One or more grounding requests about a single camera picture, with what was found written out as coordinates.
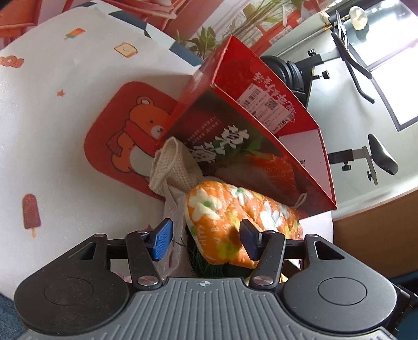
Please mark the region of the orange floral oven mitt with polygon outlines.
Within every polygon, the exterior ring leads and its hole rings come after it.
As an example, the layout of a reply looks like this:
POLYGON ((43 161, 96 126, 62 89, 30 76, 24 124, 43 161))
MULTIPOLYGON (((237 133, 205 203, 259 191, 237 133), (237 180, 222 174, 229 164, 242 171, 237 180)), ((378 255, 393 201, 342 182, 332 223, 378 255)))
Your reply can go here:
POLYGON ((204 181, 186 195, 184 216, 203 258, 211 265, 229 263, 255 268, 240 241, 240 222, 260 232, 272 230, 302 239, 298 211, 260 193, 218 181, 204 181))

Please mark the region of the translucent plastic bag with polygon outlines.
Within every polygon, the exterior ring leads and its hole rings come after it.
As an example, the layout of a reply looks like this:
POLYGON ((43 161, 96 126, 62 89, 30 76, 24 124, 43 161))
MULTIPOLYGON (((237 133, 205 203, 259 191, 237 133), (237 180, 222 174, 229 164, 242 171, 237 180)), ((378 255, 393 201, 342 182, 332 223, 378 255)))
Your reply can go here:
POLYGON ((186 221, 184 217, 185 193, 164 183, 165 197, 162 221, 142 240, 165 281, 169 277, 188 277, 193 274, 188 259, 186 221))

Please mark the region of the cream knitted cloth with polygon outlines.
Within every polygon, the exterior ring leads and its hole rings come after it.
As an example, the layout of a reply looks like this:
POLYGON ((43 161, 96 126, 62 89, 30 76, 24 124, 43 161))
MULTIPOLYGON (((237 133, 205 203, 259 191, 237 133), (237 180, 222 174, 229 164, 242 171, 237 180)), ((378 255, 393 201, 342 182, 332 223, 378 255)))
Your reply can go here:
POLYGON ((188 148, 175 137, 170 137, 159 149, 152 162, 149 188, 164 196, 164 185, 187 193, 203 181, 203 172, 188 148))

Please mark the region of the red cardboard box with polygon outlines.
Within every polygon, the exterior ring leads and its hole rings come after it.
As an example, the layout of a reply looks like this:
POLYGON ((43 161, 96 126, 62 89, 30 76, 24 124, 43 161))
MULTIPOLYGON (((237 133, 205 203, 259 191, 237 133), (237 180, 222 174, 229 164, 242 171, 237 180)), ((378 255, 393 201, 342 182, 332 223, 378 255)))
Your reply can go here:
POLYGON ((174 137, 205 176, 294 207, 334 210, 336 195, 319 125, 246 45, 226 39, 183 90, 160 141, 174 137))

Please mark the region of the red bear mat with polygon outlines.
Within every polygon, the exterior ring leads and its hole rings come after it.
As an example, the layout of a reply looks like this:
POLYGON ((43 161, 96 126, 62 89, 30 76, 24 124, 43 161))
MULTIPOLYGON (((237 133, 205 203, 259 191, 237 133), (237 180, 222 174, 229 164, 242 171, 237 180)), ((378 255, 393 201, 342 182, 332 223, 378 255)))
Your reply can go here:
POLYGON ((99 114, 84 140, 95 170, 135 190, 162 199, 149 189, 157 141, 176 100, 149 84, 124 84, 99 114))

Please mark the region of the black exercise bike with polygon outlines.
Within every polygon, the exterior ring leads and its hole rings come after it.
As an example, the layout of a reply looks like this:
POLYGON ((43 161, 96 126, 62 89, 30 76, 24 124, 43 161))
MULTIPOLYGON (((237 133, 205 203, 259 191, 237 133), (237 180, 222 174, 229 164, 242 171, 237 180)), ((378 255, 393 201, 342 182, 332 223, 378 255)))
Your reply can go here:
POLYGON ((355 72, 359 72, 369 80, 372 80, 373 76, 351 56, 346 28, 338 11, 334 12, 329 19, 329 25, 323 29, 330 32, 334 44, 333 50, 319 53, 310 49, 307 51, 307 57, 297 62, 284 60, 276 55, 262 55, 261 60, 284 82, 305 108, 314 110, 315 117, 319 114, 326 115, 329 122, 321 123, 320 127, 325 129, 329 163, 341 164, 343 171, 349 171, 351 162, 365 159, 368 163, 368 179, 377 184, 374 166, 379 166, 383 171, 394 176, 399 169, 397 162, 373 134, 368 135, 368 144, 361 148, 349 149, 347 147, 337 150, 337 146, 347 146, 359 132, 358 127, 349 127, 345 123, 336 121, 345 113, 353 111, 353 95, 346 86, 331 84, 328 88, 320 88, 314 84, 314 81, 318 79, 329 79, 327 70, 321 74, 315 74, 316 67, 340 59, 350 74, 358 96, 373 104, 375 99, 361 89, 355 72))

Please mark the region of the white patterned tablecloth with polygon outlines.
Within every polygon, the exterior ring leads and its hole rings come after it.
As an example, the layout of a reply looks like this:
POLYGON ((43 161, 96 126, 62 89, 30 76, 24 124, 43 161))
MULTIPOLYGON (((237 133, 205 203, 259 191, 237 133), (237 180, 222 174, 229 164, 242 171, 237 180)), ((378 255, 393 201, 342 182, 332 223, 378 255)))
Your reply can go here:
POLYGON ((93 234, 123 238, 160 223, 165 197, 95 170, 84 140, 124 84, 149 84, 177 104, 203 62, 169 47, 157 29, 95 6, 51 18, 2 50, 4 295, 93 234))

